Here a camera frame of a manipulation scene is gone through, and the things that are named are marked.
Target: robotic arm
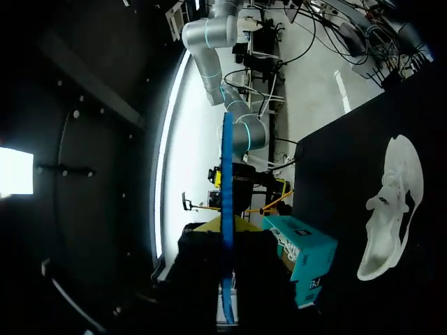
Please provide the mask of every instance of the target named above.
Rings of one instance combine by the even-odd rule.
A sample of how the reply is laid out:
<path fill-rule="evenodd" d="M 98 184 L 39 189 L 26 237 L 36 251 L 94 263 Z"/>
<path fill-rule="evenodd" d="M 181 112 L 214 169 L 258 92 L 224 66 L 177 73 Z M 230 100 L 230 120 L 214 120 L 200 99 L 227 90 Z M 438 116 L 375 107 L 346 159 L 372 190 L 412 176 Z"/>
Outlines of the robotic arm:
<path fill-rule="evenodd" d="M 188 23 L 182 32 L 186 49 L 192 54 L 208 101 L 212 106 L 224 104 L 234 120 L 253 114 L 239 93 L 221 83 L 222 69 L 216 52 L 218 47 L 232 47 L 237 41 L 237 16 L 243 0 L 216 0 L 207 19 Z M 246 151 L 268 144 L 268 132 L 258 117 L 245 117 L 233 124 L 233 155 L 242 157 Z"/>

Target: black cloth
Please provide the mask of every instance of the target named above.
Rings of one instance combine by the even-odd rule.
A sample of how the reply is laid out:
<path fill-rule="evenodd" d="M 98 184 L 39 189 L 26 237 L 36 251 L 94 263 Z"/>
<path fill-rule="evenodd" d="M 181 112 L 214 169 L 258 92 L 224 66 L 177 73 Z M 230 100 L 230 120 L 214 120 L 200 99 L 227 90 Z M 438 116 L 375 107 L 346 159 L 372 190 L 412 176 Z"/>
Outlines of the black cloth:
<path fill-rule="evenodd" d="M 437 283 L 445 256 L 444 73 L 439 64 L 430 64 L 301 141 L 304 152 L 296 155 L 292 215 L 338 240 L 317 304 L 346 331 L 349 320 L 368 322 L 368 331 L 374 332 L 386 323 L 399 330 L 402 325 L 423 327 L 427 318 L 436 317 L 431 312 L 442 300 Z M 365 224 L 372 214 L 365 204 L 381 188 L 386 148 L 399 134 L 418 151 L 424 197 L 398 265 L 362 282 L 357 270 L 367 243 Z"/>

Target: concrete floor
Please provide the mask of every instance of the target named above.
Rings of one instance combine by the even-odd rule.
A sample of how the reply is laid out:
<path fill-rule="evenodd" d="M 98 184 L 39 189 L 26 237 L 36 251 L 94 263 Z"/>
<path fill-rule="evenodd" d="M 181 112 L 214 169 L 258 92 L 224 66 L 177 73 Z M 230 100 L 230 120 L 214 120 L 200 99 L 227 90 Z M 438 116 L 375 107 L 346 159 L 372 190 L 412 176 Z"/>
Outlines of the concrete floor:
<path fill-rule="evenodd" d="M 282 5 L 267 13 L 275 23 L 283 22 L 282 42 L 279 44 L 281 58 L 286 61 L 301 54 L 308 47 L 312 35 L 297 24 L 291 24 L 285 16 Z M 251 11 L 241 16 L 251 16 Z M 313 31 L 312 21 L 298 16 L 295 19 Z M 333 48 L 320 24 L 316 26 L 317 36 Z M 218 50 L 222 73 L 241 69 L 234 62 L 231 49 Z M 284 92 L 285 106 L 278 111 L 277 133 L 279 137 L 298 141 L 310 133 L 324 127 L 345 113 L 366 103 L 381 93 L 375 83 L 361 78 L 351 70 L 348 62 L 331 52 L 318 40 L 302 58 L 283 67 L 286 78 Z M 168 141 L 166 157 L 166 178 L 164 189 L 164 255 L 167 273 L 178 253 L 177 240 L 183 227 L 191 222 L 206 222 L 218 215 L 215 211 L 184 211 L 182 192 L 195 204 L 207 202 L 207 192 L 214 187 L 207 180 L 208 169 L 219 164 L 218 139 L 216 129 L 222 124 L 224 106 L 212 107 L 207 102 L 205 90 L 193 59 L 186 67 L 174 111 L 173 123 Z M 255 150 L 251 154 L 267 158 L 267 149 Z M 277 143 L 277 159 L 282 162 L 284 152 L 293 157 L 294 144 Z M 293 185 L 293 168 L 281 171 Z M 262 195 L 254 196 L 253 206 L 264 203 Z M 262 218 L 252 215 L 251 222 L 261 225 Z"/>

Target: yellow object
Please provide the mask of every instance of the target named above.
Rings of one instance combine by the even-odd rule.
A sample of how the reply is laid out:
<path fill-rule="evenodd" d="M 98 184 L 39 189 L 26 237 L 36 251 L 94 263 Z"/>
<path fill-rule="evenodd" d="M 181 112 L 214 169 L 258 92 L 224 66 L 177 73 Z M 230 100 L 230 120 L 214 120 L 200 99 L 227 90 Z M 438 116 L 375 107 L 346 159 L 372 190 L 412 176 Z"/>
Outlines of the yellow object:
<path fill-rule="evenodd" d="M 284 184 L 284 186 L 283 186 L 283 188 L 282 188 L 282 191 L 281 191 L 281 195 L 286 194 L 286 187 L 287 187 L 287 182 L 286 182 L 286 180 L 285 180 L 285 179 L 276 179 L 276 180 L 279 181 L 280 183 L 283 183 L 283 184 Z"/>
<path fill-rule="evenodd" d="M 235 216 L 235 228 L 236 232 L 260 232 L 262 229 L 252 225 L 250 222 L 245 221 L 240 216 Z M 200 227 L 194 229 L 194 232 L 220 232 L 221 231 L 221 216 L 213 218 L 210 222 L 202 224 Z"/>
<path fill-rule="evenodd" d="M 213 211 L 220 211 L 221 209 L 218 207 L 208 207 L 208 206 L 194 206 L 191 205 L 191 208 L 201 208 L 201 209 L 211 209 Z"/>
<path fill-rule="evenodd" d="M 216 178 L 214 180 L 214 186 L 216 186 L 217 188 L 221 187 L 221 179 L 222 179 L 222 173 L 219 170 L 217 170 Z"/>
<path fill-rule="evenodd" d="M 284 198 L 287 198 L 290 194 L 292 194 L 293 191 L 287 192 L 286 194 L 284 194 L 282 197 L 280 197 L 279 199 L 276 199 L 274 202 L 272 202 L 271 204 L 268 204 L 267 206 L 263 207 L 263 210 L 265 211 L 266 209 L 269 209 L 271 206 L 276 205 L 278 202 L 280 202 L 281 200 L 283 200 Z"/>
<path fill-rule="evenodd" d="M 248 209 L 245 211 L 245 213 L 259 213 L 261 210 L 260 209 Z M 266 211 L 264 211 L 264 213 L 275 213 L 276 209 L 267 209 Z"/>

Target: teal box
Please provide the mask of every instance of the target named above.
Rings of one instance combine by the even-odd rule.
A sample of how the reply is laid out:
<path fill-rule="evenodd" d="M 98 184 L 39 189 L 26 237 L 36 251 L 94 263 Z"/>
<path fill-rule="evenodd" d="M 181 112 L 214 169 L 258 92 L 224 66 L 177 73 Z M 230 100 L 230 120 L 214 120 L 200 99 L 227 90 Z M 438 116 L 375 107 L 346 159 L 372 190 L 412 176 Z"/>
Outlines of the teal box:
<path fill-rule="evenodd" d="M 329 272 L 334 258 L 337 240 L 306 225 L 292 216 L 265 216 L 263 229 L 276 228 L 298 248 L 296 262 L 283 257 L 283 247 L 278 246 L 278 256 L 292 271 L 291 281 L 296 281 L 296 303 L 302 308 L 318 297 L 323 278 Z"/>

